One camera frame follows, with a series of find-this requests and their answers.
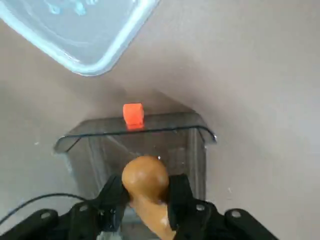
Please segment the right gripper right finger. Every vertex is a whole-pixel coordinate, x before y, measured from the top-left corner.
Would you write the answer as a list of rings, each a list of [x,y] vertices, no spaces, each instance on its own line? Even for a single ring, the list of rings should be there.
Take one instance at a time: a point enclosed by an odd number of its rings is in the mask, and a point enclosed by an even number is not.
[[[232,208],[224,214],[195,198],[185,174],[169,177],[167,214],[175,240],[277,240],[248,211]]]

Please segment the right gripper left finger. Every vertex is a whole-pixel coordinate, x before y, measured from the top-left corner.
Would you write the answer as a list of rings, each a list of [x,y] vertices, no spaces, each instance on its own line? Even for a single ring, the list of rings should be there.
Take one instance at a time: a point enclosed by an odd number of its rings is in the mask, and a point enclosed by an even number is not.
[[[67,213],[43,208],[3,233],[2,240],[95,240],[102,233],[119,230],[129,194],[120,175],[109,177],[94,199],[70,193],[55,193],[56,197],[78,199]]]

